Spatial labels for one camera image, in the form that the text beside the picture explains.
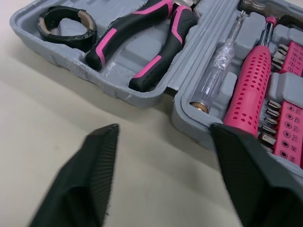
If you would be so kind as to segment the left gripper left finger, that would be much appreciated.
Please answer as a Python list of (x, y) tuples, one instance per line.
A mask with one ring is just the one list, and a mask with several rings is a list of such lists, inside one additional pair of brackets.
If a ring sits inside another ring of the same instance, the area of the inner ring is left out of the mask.
[(88, 134), (61, 167), (30, 226), (101, 227), (107, 215), (119, 125)]

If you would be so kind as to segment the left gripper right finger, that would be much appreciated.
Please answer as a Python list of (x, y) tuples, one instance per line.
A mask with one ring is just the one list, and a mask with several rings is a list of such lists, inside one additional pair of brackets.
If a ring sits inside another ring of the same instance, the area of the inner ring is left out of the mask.
[(226, 189), (244, 227), (301, 227), (303, 171), (267, 152), (254, 136), (213, 123), (210, 133)]

